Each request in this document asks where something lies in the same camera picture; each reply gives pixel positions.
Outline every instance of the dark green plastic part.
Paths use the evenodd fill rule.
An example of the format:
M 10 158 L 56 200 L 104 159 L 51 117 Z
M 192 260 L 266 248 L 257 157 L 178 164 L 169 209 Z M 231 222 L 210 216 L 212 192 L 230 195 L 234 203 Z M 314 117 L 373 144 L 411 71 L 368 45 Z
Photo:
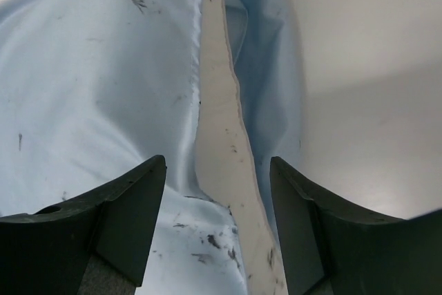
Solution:
M 353 204 L 271 160 L 271 192 L 289 295 L 442 294 L 442 210 L 411 220 Z
M 165 179 L 157 155 L 35 215 L 0 218 L 0 293 L 75 295 L 86 267 L 100 262 L 140 286 Z

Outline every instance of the white wall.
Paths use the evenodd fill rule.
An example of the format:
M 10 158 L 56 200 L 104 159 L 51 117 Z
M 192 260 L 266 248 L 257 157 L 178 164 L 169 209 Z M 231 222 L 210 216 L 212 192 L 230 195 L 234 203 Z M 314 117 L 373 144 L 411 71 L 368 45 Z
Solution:
M 442 207 L 442 0 L 292 0 L 302 37 L 302 170 L 354 202 Z

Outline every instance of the gray surface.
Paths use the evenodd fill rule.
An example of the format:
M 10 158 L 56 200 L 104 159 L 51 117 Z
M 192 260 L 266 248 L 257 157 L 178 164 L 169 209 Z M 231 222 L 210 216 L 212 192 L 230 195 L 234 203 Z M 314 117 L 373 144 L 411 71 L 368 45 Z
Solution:
M 101 258 L 92 255 L 77 295 L 134 295 L 135 285 Z

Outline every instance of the light blue fabric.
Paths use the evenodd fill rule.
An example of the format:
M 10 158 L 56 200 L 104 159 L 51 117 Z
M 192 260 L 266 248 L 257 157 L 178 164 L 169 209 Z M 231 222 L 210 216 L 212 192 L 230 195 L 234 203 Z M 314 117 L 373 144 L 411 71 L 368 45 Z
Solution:
M 0 5 L 0 211 L 35 213 L 164 155 L 166 188 L 137 294 L 247 294 L 233 218 L 195 175 L 201 5 Z
M 302 87 L 296 22 L 288 0 L 239 0 L 247 11 L 247 29 L 235 73 L 240 83 L 244 124 L 249 135 L 258 186 L 271 228 L 276 222 L 270 192 L 270 158 L 279 155 L 293 166 L 300 162 Z M 229 38 L 241 35 L 229 16 Z

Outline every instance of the wrinkled cloth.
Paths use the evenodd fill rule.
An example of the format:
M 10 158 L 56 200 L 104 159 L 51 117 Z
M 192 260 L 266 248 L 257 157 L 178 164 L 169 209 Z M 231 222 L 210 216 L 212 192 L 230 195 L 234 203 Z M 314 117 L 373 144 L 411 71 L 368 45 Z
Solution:
M 164 155 L 164 199 L 137 294 L 247 294 L 233 218 L 195 176 L 201 3 L 0 7 L 0 211 L 35 213 Z

